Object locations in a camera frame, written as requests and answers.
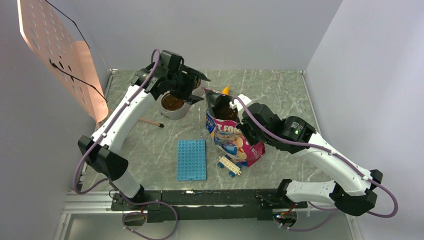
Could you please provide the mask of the blue studded building baseplate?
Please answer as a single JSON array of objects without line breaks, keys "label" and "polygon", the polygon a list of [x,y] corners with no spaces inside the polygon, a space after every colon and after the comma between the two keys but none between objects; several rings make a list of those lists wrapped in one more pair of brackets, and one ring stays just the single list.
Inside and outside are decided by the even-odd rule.
[{"label": "blue studded building baseplate", "polygon": [[206,141],[179,140],[177,143],[176,180],[179,182],[207,179]]}]

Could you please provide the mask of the pink pet food bag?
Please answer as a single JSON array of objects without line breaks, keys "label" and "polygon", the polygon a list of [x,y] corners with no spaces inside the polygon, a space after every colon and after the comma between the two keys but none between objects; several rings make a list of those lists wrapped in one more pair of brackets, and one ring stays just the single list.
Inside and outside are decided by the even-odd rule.
[{"label": "pink pet food bag", "polygon": [[237,128],[243,115],[230,108],[233,96],[209,88],[202,90],[206,103],[205,127],[213,143],[236,163],[250,167],[265,154],[264,143],[250,145]]}]

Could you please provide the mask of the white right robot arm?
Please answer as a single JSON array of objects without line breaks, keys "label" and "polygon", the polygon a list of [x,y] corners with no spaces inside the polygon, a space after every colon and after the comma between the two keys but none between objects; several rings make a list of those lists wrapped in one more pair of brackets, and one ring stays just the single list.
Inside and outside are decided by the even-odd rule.
[{"label": "white right robot arm", "polygon": [[367,170],[347,159],[300,117],[281,119],[265,104],[246,105],[238,98],[232,100],[230,107],[237,109],[236,127],[249,144],[267,144],[302,157],[331,177],[324,182],[283,179],[275,194],[280,207],[315,202],[333,205],[352,216],[372,213],[378,199],[374,189],[382,182],[382,172]]}]

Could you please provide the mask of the near steel bowl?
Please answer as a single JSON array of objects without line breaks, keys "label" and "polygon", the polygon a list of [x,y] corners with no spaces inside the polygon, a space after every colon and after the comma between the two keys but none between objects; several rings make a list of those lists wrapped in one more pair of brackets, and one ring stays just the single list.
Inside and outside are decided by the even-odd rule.
[{"label": "near steel bowl", "polygon": [[184,106],[184,101],[173,96],[170,93],[166,93],[160,101],[161,106],[167,111],[176,111]]}]

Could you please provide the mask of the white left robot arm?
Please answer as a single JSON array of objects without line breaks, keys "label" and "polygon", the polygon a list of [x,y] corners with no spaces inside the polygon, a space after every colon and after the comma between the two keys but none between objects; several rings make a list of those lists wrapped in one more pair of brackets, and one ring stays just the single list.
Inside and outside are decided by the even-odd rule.
[{"label": "white left robot arm", "polygon": [[146,110],[163,94],[171,95],[193,105],[202,97],[193,94],[197,83],[208,78],[200,71],[185,65],[184,58],[174,52],[154,49],[151,63],[137,71],[134,82],[123,99],[90,137],[81,136],[78,147],[82,158],[75,172],[83,163],[105,175],[124,196],[124,204],[131,210],[139,209],[145,200],[144,187],[129,172],[129,162],[119,156],[125,138]]}]

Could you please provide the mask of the yellow plastic scoop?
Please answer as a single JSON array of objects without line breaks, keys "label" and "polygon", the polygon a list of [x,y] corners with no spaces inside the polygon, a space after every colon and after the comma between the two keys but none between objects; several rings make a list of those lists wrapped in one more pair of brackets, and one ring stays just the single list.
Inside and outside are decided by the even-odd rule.
[{"label": "yellow plastic scoop", "polygon": [[229,93],[230,93],[230,86],[229,85],[227,85],[222,91],[221,91],[221,93],[223,94],[223,95],[229,95]]}]

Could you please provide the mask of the beige toy car blue wheels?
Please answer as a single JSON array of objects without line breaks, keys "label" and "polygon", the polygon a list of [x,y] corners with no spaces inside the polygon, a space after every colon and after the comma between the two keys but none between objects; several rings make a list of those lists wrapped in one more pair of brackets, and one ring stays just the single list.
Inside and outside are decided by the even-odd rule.
[{"label": "beige toy car blue wheels", "polygon": [[234,163],[228,155],[221,156],[217,160],[217,166],[221,169],[227,169],[230,177],[240,176],[242,174],[242,165]]}]

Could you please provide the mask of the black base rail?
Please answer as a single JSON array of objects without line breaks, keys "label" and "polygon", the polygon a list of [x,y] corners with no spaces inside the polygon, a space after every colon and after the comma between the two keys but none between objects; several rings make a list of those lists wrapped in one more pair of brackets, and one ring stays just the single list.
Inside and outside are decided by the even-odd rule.
[{"label": "black base rail", "polygon": [[145,207],[127,202],[118,193],[111,195],[114,212],[146,211],[148,223],[178,220],[257,219],[271,221],[273,214],[303,210],[304,202],[290,203],[278,198],[276,189],[147,190]]}]

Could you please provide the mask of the pink perforated stand board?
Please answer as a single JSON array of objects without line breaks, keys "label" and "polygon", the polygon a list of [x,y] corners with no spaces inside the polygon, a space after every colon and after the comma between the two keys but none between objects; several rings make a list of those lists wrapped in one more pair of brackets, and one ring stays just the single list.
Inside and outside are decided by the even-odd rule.
[{"label": "pink perforated stand board", "polygon": [[109,109],[87,43],[71,36],[45,0],[17,1],[20,33],[31,51],[97,123]]}]

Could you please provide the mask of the aluminium frame rail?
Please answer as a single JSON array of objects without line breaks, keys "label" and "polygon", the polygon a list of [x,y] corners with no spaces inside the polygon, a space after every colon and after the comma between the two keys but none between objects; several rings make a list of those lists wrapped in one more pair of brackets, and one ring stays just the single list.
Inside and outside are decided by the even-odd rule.
[{"label": "aluminium frame rail", "polygon": [[[186,191],[186,190],[150,190],[150,191]],[[142,226],[147,223],[147,213],[144,210],[137,211],[112,211],[111,195],[118,193],[117,190],[95,191],[81,195],[69,192],[65,201],[63,215],[94,215],[94,214],[120,214],[126,224],[130,226]],[[201,220],[179,220],[179,221],[201,221]]]}]

